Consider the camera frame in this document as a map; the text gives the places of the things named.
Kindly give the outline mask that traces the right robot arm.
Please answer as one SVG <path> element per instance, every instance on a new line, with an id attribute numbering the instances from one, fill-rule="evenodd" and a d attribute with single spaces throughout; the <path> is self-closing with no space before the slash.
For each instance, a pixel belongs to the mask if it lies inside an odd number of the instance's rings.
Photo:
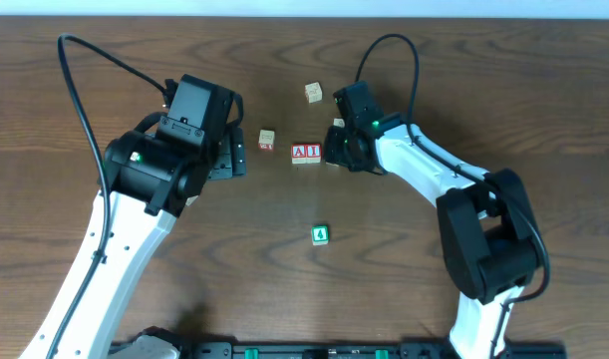
<path id="1" fill-rule="evenodd" d="M 460 358 L 507 356 L 513 306 L 540 296 L 551 274 L 519 176 L 472 166 L 398 120 L 332 126 L 324 151 L 326 162 L 352 172 L 400 177 L 436 208 L 444 262 L 459 291 L 450 345 Z"/>

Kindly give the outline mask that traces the red letter I block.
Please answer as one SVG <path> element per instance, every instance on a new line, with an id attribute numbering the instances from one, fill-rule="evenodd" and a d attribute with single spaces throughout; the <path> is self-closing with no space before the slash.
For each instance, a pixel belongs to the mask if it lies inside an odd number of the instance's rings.
<path id="1" fill-rule="evenodd" d="M 306 163 L 307 164 L 320 164 L 321 163 L 321 145 L 312 144 L 306 145 Z"/>

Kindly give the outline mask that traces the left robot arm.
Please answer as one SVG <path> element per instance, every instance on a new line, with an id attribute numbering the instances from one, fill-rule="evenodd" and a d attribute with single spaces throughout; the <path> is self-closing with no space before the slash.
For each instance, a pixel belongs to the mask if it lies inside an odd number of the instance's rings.
<path id="1" fill-rule="evenodd" d="M 140 129 L 110 143 L 88 232 L 23 357 L 108 357 L 153 253 L 199 196 L 186 174 L 201 162 Z"/>

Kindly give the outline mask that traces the red letter A block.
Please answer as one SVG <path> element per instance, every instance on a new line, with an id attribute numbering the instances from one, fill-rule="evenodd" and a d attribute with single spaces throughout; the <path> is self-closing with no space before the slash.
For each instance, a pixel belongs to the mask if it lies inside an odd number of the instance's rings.
<path id="1" fill-rule="evenodd" d="M 305 145 L 293 145 L 291 147 L 291 163 L 301 165 L 307 163 L 307 153 Z"/>

